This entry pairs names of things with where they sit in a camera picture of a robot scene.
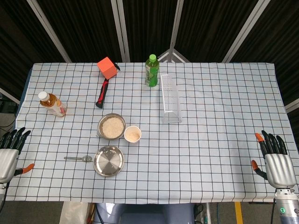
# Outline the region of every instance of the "cable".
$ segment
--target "cable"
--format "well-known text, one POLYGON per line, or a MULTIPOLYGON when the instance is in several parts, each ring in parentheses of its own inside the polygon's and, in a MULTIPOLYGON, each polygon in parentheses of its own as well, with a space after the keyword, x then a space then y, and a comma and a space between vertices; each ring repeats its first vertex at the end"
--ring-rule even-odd
POLYGON ((219 219, 219 202, 217 202, 217 224, 220 224, 220 219, 219 219))
POLYGON ((0 127, 9 127, 9 126, 11 126, 14 122, 15 122, 15 120, 13 120, 13 122, 11 122, 10 125, 7 125, 7 126, 0 126, 0 127))
POLYGON ((8 190, 8 187, 9 187, 9 183, 10 183, 10 182, 8 182, 8 183, 6 184, 5 195, 4 195, 4 197, 3 197, 3 200, 2 200, 2 203, 1 203, 1 206, 0 206, 0 214, 1 214, 2 209, 3 209, 3 207, 4 207, 4 204, 5 204, 5 200, 6 200, 6 195, 7 195, 7 190, 8 190))
POLYGON ((271 224, 273 224, 274 207, 275 207, 275 198, 273 198, 273 205, 272 205, 272 212, 271 212, 271 222, 270 222, 271 224))
POLYGON ((95 204, 95 210, 97 211, 97 214, 98 214, 98 217, 99 217, 99 220, 100 220, 101 224, 104 224, 104 221, 103 221, 102 217, 100 216, 97 203, 95 204))
POLYGON ((199 204, 199 205, 195 205, 193 208, 193 214, 194 214, 194 223, 199 223, 199 224, 203 224, 201 221, 196 220, 196 217, 204 210, 204 206, 203 204, 199 204))
POLYGON ((0 127, 0 129, 1 129, 2 131, 8 132, 7 130, 4 130, 4 129, 3 129, 3 128, 1 128, 1 127, 0 127))

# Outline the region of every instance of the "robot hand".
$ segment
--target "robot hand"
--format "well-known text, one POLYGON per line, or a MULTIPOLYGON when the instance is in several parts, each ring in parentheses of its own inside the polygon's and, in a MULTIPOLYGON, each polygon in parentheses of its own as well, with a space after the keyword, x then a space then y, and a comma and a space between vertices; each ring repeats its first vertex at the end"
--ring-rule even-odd
POLYGON ((293 163, 287 154, 285 143, 278 135, 262 131, 265 140, 256 133, 256 138, 261 146, 263 158, 265 159, 266 173, 261 171, 256 162, 251 161, 253 170, 269 181, 274 188, 292 188, 297 184, 293 163))
POLYGON ((16 169, 25 140, 31 132, 27 131, 22 135, 24 130, 25 127, 22 127, 19 131, 7 132, 0 139, 0 212, 4 206, 10 180, 13 176, 29 172, 34 166, 32 163, 26 168, 16 169))
POLYGON ((281 223, 299 224, 299 201, 293 190, 290 189, 297 184, 297 181, 285 143, 278 135, 275 138, 265 131, 262 131, 262 134, 264 139, 258 133, 256 133, 256 138, 265 159, 266 173, 258 168, 254 160, 251 161, 252 168, 256 174, 268 180, 269 184, 276 188, 273 203, 276 201, 281 223))

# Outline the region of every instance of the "black curtain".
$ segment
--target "black curtain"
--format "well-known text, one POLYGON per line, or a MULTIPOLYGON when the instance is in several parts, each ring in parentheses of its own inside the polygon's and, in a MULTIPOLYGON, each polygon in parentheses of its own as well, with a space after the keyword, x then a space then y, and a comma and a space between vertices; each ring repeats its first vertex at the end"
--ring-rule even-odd
POLYGON ((191 62, 221 62, 257 0, 184 1, 175 49, 191 62))
POLYGON ((109 0, 38 0, 73 62, 121 62, 109 0))
POLYGON ((170 47, 177 0, 123 0, 132 62, 145 62, 170 47))
POLYGON ((287 105, 299 98, 299 1, 270 1, 232 62, 275 64, 287 105))
POLYGON ((299 108, 288 113, 292 131, 295 136, 297 149, 299 150, 299 108))
POLYGON ((63 62, 26 0, 0 1, 0 87, 21 98, 34 63, 63 62))

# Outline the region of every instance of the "metal plate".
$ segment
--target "metal plate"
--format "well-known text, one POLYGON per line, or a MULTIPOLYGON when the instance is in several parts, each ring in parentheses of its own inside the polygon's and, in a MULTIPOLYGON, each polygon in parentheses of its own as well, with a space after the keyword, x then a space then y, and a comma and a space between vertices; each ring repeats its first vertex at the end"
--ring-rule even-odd
POLYGON ((101 148, 93 160, 93 167, 102 176, 113 176, 120 172, 123 166, 123 154, 116 146, 101 148))

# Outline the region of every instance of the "white bottle cap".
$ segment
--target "white bottle cap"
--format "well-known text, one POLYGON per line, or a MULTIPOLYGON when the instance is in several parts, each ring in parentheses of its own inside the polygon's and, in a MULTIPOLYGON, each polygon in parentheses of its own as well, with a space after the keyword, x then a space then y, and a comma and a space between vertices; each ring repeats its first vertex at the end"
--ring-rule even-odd
POLYGON ((50 98, 50 95, 47 92, 42 91, 38 94, 38 97, 40 98, 41 101, 48 101, 50 98))

